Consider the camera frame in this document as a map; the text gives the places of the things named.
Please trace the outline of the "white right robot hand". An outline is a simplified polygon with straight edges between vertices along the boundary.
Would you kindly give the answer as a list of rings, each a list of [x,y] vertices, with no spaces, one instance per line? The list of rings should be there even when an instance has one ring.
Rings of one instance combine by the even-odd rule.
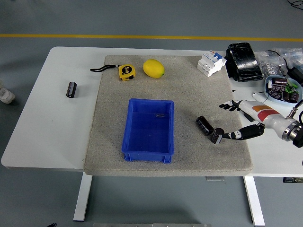
[[[286,118],[275,109],[258,101],[231,100],[219,105],[219,107],[229,111],[241,111],[250,122],[258,122],[258,124],[223,134],[222,137],[226,139],[251,139],[261,136],[264,133],[264,129],[267,128],[273,129],[277,136],[285,141],[294,141],[302,127],[297,120]]]

